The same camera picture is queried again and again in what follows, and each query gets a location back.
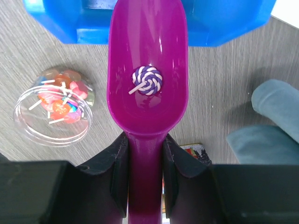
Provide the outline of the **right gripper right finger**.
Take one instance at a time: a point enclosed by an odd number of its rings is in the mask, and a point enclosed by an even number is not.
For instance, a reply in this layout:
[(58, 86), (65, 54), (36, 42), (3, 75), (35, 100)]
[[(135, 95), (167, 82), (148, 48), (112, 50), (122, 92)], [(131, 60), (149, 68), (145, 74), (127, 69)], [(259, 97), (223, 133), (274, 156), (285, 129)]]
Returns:
[(297, 165), (204, 165), (167, 135), (166, 216), (172, 224), (296, 224)]

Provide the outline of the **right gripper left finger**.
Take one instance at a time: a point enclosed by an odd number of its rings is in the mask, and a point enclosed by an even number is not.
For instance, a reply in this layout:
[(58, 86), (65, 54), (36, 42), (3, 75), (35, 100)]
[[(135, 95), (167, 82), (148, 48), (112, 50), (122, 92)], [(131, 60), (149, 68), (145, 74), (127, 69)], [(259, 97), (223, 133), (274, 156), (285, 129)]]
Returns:
[(124, 133), (79, 166), (68, 161), (0, 161), (3, 224), (120, 224), (127, 215)]

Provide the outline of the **purple plastic scoop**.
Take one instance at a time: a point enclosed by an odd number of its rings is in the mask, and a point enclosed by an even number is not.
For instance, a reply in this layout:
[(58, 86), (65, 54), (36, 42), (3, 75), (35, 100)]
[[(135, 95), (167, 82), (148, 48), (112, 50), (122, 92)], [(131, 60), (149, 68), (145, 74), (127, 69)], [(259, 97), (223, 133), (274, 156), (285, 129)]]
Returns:
[[(179, 0), (149, 0), (149, 13), (113, 11), (108, 39), (107, 104), (129, 141), (128, 222), (162, 221), (162, 148), (188, 102), (188, 32)], [(161, 90), (146, 96), (132, 74), (150, 65), (163, 77)]]

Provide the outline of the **blue plastic bin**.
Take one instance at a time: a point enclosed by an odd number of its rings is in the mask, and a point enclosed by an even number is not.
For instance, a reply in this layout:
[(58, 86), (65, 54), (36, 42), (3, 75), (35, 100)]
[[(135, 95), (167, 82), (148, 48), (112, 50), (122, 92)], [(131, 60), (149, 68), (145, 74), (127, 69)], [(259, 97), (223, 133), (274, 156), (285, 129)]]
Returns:
[[(150, 1), (26, 0), (26, 11), (65, 44), (107, 44), (114, 10), (150, 12)], [(189, 45), (216, 47), (266, 24), (273, 0), (184, 0)]]

